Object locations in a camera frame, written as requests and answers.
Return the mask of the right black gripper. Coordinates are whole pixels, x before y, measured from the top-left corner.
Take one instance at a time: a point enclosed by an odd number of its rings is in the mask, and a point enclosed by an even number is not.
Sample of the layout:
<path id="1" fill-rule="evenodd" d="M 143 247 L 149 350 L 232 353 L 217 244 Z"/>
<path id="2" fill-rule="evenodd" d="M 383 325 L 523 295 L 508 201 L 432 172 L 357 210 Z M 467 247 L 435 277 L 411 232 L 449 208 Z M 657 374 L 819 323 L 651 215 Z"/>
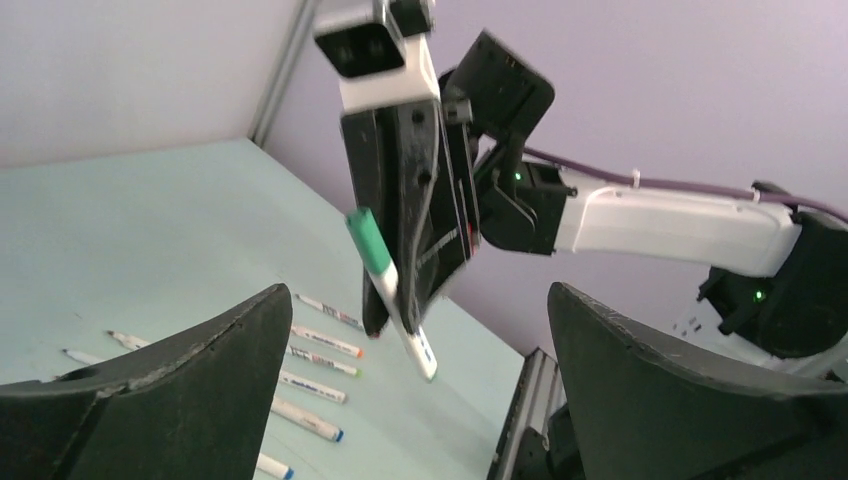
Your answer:
<path id="1" fill-rule="evenodd" d="M 399 268 L 397 305 L 406 329 L 419 327 L 430 304 L 476 253 L 480 213 L 472 174 L 468 100 L 417 101 L 397 109 L 391 218 Z M 379 220 L 385 206 L 386 141 L 376 110 L 346 114 L 341 131 L 357 209 Z M 367 271 L 362 321 L 379 337 L 389 320 Z"/>

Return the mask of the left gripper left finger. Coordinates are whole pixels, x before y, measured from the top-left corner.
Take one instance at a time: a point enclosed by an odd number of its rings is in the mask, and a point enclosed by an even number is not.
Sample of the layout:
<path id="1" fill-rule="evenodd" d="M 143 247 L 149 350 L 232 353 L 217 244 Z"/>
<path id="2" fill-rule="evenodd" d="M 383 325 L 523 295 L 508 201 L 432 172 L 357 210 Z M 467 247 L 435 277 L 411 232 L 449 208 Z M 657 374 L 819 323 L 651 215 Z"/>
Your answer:
<path id="1" fill-rule="evenodd" d="M 292 321 L 272 285 L 50 382 L 1 388 L 5 479 L 250 479 Z"/>

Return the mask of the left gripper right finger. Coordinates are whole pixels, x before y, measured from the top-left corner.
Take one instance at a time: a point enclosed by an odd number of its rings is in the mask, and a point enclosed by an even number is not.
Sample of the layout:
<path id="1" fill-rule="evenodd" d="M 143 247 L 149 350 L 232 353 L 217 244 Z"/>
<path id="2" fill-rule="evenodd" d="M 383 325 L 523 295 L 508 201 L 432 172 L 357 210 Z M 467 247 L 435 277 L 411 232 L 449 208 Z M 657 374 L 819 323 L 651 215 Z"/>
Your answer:
<path id="1" fill-rule="evenodd" d="M 590 479 L 843 479 L 847 388 L 750 365 L 553 284 L 547 310 Z"/>

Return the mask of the teal cap marker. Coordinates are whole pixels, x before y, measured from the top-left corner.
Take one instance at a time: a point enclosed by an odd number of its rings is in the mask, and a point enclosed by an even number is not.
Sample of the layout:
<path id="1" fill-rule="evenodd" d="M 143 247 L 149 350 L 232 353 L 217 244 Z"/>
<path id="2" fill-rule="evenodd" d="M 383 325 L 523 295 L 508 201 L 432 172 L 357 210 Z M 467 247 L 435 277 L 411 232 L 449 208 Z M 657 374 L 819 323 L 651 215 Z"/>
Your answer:
<path id="1" fill-rule="evenodd" d="M 424 381 L 432 382 L 438 371 L 437 358 L 423 328 L 409 332 L 402 322 L 397 305 L 399 273 L 372 211 L 357 208 L 346 214 L 345 223 L 408 356 Z"/>

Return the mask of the orange cap marker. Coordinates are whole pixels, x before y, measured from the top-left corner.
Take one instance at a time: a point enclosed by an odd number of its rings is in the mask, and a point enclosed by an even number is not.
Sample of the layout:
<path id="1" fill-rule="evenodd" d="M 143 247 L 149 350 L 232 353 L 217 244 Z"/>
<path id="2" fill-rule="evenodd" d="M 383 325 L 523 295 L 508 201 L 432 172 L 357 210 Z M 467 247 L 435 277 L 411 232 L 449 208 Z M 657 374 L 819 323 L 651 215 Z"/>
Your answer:
<path id="1" fill-rule="evenodd" d="M 320 343 L 324 346 L 327 346 L 354 358 L 361 358 L 364 355 L 364 350 L 360 347 L 344 342 L 342 340 L 338 340 L 334 337 L 325 335 L 307 327 L 295 325 L 291 327 L 291 332 L 298 337 L 302 337 L 310 341 Z"/>

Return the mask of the purple cap marker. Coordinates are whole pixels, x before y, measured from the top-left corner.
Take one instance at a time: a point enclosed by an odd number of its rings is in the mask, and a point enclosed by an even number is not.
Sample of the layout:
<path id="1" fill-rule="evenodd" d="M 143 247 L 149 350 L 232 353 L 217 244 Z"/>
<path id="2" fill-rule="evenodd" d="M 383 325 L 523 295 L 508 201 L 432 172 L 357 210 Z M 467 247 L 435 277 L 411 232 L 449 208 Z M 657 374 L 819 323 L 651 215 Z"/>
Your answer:
<path id="1" fill-rule="evenodd" d="M 307 296 L 304 296 L 304 295 L 301 295 L 301 294 L 298 294 L 298 293 L 295 294 L 295 298 L 297 300 L 299 300 L 300 302 L 302 302 L 303 304 L 308 305 L 311 308 L 313 308 L 317 311 L 320 311 L 323 314 L 328 315 L 329 317 L 338 320 L 339 322 L 342 322 L 343 324 L 346 324 L 346 325 L 348 325 L 352 328 L 355 328 L 359 331 L 364 330 L 364 326 L 359 320 L 353 318 L 352 316 L 350 316 L 350 315 L 348 315 L 348 314 L 346 314 L 346 313 L 344 313 L 344 312 L 342 312 L 342 311 L 340 311 L 340 310 L 338 310 L 338 309 L 336 309 L 336 308 L 334 308 L 334 307 L 332 307 L 328 304 L 325 304 L 323 302 L 320 302 L 318 300 L 309 298 Z"/>

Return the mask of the light blue marker body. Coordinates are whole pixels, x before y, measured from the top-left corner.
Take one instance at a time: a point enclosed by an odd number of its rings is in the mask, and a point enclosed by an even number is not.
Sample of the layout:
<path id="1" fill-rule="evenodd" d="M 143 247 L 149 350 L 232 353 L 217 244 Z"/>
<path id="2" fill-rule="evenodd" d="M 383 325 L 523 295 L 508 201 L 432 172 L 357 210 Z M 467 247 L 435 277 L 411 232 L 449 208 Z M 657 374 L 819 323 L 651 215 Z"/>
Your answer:
<path id="1" fill-rule="evenodd" d="M 280 480 L 290 480 L 294 476 L 291 467 L 262 453 L 257 457 L 256 469 Z"/>

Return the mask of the green cap marker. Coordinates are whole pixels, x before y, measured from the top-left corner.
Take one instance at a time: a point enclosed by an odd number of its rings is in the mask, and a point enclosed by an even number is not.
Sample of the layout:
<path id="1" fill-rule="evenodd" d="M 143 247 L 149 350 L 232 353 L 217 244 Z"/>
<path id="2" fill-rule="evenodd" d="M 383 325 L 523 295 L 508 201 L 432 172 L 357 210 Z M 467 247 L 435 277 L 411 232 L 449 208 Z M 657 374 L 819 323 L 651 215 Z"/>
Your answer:
<path id="1" fill-rule="evenodd" d="M 330 368 L 338 372 L 345 373 L 346 375 L 352 377 L 360 377 L 362 375 L 362 371 L 357 367 L 332 360 L 329 357 L 313 353 L 309 350 L 305 350 L 295 346 L 288 346 L 287 353 L 293 355 L 296 358 L 306 360 L 313 364 L 320 365 L 325 368 Z"/>

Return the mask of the dark blue cap marker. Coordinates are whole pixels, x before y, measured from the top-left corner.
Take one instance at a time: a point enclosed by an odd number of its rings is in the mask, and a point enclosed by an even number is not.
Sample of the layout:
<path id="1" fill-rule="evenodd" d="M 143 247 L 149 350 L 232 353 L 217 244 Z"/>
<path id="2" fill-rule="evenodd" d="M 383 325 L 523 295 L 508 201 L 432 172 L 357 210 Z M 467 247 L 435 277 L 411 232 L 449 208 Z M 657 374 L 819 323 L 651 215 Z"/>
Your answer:
<path id="1" fill-rule="evenodd" d="M 96 365 L 104 362 L 104 359 L 92 354 L 73 349 L 62 349 L 61 352 L 68 358 L 83 365 Z"/>

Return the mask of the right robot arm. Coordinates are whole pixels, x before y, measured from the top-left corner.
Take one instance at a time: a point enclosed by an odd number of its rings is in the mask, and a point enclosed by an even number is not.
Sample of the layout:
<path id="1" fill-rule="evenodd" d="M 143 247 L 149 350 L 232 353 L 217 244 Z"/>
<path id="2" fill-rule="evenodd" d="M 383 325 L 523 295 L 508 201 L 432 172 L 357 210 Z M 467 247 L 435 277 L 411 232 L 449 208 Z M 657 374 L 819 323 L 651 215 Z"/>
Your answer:
<path id="1" fill-rule="evenodd" d="M 368 24 L 326 51 L 366 268 L 362 317 L 420 346 L 433 299 L 482 242 L 709 267 L 676 334 L 754 365 L 819 376 L 847 355 L 847 221 L 773 185 L 617 176 L 526 146 L 552 85 L 482 32 L 433 68 L 425 34 Z"/>

